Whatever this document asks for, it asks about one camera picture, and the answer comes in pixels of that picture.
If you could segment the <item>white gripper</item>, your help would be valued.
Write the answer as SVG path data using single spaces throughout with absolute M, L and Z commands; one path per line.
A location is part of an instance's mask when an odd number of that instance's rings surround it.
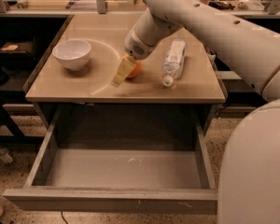
M 146 59 L 154 49 L 154 47 L 143 43 L 137 36 L 134 28 L 132 28 L 126 35 L 124 41 L 124 50 L 128 55 L 123 56 L 120 59 L 118 68 L 111 80 L 111 84 L 118 87 L 135 69 L 136 60 Z

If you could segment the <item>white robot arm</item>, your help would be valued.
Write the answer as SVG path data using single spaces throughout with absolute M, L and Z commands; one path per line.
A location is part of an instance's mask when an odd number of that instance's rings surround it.
M 234 129 L 225 147 L 217 224 L 280 224 L 280 34 L 199 0 L 146 0 L 125 38 L 120 85 L 167 36 L 184 28 L 266 100 Z

